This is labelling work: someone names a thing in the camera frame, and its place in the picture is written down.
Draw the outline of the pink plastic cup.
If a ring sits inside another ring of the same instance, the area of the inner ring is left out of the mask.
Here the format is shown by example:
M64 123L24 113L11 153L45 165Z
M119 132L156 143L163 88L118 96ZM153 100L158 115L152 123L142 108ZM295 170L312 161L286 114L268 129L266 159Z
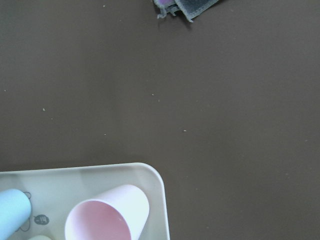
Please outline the pink plastic cup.
M67 240L138 240L150 213L146 194L125 184L91 199L69 212L64 236Z

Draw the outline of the cream white plastic cup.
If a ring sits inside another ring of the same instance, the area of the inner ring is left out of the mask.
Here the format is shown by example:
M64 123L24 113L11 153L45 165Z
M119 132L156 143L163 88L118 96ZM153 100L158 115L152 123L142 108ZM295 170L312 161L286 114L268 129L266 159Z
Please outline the cream white plastic cup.
M28 240L52 240L52 239L46 235L36 235L29 238Z

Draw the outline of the blue plastic cup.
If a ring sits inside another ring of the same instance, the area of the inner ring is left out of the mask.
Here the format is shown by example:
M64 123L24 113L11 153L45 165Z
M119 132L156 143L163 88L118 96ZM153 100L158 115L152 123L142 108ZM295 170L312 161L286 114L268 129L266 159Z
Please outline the blue plastic cup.
M0 192L0 239L7 240L30 217L31 202L27 195L18 189Z

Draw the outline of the cream rabbit serving tray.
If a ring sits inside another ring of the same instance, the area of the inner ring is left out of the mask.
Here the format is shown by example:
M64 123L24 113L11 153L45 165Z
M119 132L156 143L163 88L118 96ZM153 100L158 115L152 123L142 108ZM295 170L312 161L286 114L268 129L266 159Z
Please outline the cream rabbit serving tray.
M68 213L83 200L121 185L139 187L149 201L149 215L141 240L169 240L165 186L161 175L140 162L109 165L2 171L0 189L25 192L32 214L11 240L28 240L43 235L52 240L65 238Z

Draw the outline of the grey folded cloth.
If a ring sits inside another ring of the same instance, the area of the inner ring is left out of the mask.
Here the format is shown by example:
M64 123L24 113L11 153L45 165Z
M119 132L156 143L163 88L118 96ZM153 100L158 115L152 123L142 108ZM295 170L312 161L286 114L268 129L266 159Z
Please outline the grey folded cloth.
M176 16L176 12L183 13L188 22L201 15L219 0L154 0L153 3L159 9L158 19L164 19L168 14Z

